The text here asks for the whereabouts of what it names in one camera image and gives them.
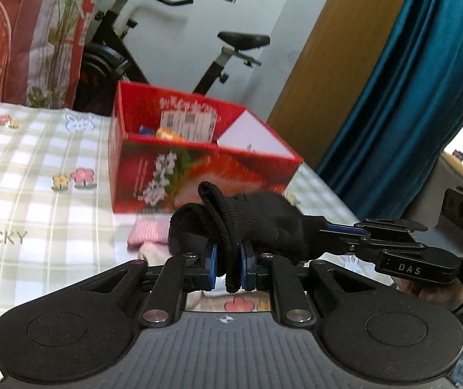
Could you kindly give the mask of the orange item in box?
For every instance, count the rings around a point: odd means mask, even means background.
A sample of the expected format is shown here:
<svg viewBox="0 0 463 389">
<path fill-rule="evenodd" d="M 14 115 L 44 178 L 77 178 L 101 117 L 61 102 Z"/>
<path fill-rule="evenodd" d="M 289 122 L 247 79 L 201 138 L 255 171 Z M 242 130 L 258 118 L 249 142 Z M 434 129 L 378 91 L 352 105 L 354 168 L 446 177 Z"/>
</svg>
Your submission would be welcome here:
<svg viewBox="0 0 463 389">
<path fill-rule="evenodd" d="M 184 141 L 185 139 L 175 131 L 168 128 L 160 127 L 157 129 L 156 137 L 164 141 Z"/>
</svg>

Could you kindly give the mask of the pink knit cloth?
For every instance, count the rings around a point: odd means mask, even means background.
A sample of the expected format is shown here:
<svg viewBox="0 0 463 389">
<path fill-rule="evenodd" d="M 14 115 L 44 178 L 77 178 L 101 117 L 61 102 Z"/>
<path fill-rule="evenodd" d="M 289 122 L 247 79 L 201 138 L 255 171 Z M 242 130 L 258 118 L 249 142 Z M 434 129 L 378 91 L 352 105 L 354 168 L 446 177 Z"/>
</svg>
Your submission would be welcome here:
<svg viewBox="0 0 463 389">
<path fill-rule="evenodd" d="M 137 219 L 130 231 L 128 245 L 131 247 L 142 246 L 143 243 L 167 245 L 169 228 L 169 217 Z"/>
</svg>

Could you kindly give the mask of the red strawberry cardboard box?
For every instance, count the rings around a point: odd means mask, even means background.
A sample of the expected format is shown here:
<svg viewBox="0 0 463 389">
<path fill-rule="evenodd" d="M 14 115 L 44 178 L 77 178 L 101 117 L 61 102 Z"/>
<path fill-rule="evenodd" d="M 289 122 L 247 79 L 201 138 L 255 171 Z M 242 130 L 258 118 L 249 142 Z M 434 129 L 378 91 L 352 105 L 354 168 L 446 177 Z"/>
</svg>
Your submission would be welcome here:
<svg viewBox="0 0 463 389">
<path fill-rule="evenodd" d="M 184 141 L 156 137 L 160 127 Z M 114 213 L 168 213 L 199 201 L 198 185 L 224 195 L 282 193 L 303 159 L 240 104 L 120 82 L 109 131 Z"/>
</svg>

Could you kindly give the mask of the wooden door panel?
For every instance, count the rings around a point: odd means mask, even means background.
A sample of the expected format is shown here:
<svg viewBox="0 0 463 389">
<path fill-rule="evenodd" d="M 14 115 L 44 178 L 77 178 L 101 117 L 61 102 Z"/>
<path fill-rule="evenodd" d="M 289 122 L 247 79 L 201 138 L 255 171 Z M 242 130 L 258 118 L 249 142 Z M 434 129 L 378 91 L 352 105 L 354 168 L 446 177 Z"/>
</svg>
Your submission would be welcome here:
<svg viewBox="0 0 463 389">
<path fill-rule="evenodd" d="M 267 123 L 315 168 L 352 111 L 405 0 L 326 0 Z"/>
</svg>

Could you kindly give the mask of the black knit glove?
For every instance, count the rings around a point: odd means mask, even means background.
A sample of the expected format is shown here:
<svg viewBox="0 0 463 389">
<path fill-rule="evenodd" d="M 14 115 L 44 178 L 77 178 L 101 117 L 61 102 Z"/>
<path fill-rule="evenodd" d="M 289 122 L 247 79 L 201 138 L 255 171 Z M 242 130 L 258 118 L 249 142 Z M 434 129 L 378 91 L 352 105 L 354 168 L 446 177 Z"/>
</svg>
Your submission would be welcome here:
<svg viewBox="0 0 463 389">
<path fill-rule="evenodd" d="M 217 249 L 216 275 L 226 276 L 226 291 L 241 287 L 242 254 L 239 245 L 251 244 L 255 255 L 281 255 L 300 264 L 338 254 L 340 243 L 324 231 L 323 216 L 307 216 L 282 195 L 270 191 L 225 196 L 213 183 L 198 185 L 199 203 L 187 203 L 170 219 L 168 245 L 171 255 L 201 254 L 206 238 Z"/>
</svg>

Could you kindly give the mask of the teal curtain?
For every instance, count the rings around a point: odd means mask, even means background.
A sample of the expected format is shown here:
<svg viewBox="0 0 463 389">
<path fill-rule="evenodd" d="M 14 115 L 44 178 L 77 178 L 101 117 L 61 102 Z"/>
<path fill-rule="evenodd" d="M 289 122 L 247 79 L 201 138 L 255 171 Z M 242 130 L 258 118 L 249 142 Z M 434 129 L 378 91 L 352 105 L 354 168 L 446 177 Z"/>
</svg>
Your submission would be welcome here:
<svg viewBox="0 0 463 389">
<path fill-rule="evenodd" d="M 398 218 L 463 126 L 463 0 L 405 0 L 317 174 L 360 219 Z"/>
</svg>

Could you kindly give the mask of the green plaid tablecloth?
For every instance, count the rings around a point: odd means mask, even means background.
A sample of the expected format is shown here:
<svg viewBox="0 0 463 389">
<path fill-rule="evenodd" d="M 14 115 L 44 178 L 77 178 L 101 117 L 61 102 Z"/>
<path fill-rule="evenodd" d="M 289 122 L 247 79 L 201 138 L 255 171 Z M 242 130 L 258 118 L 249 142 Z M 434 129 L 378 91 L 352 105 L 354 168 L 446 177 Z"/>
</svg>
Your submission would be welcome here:
<svg viewBox="0 0 463 389">
<path fill-rule="evenodd" d="M 111 207 L 109 128 L 107 117 L 0 103 L 0 316 L 138 258 L 136 216 Z"/>
</svg>

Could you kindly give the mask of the cream knit cloth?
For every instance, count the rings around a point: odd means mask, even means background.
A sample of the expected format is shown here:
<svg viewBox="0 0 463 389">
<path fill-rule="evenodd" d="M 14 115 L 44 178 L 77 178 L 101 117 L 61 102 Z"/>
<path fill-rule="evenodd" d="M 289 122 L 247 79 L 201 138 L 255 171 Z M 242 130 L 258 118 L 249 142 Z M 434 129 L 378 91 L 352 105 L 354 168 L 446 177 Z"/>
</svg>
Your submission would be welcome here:
<svg viewBox="0 0 463 389">
<path fill-rule="evenodd" d="M 138 250 L 138 258 L 149 266 L 162 266 L 171 256 L 167 245 L 156 242 L 144 242 Z"/>
</svg>

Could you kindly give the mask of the pink printed backdrop cloth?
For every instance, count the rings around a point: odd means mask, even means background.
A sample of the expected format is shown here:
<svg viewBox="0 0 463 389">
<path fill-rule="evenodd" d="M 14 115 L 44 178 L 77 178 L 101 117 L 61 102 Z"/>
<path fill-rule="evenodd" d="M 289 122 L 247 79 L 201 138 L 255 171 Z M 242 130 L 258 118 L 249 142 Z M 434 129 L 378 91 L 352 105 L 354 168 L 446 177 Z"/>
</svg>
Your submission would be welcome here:
<svg viewBox="0 0 463 389">
<path fill-rule="evenodd" d="M 0 0 L 0 102 L 71 108 L 96 0 Z"/>
</svg>

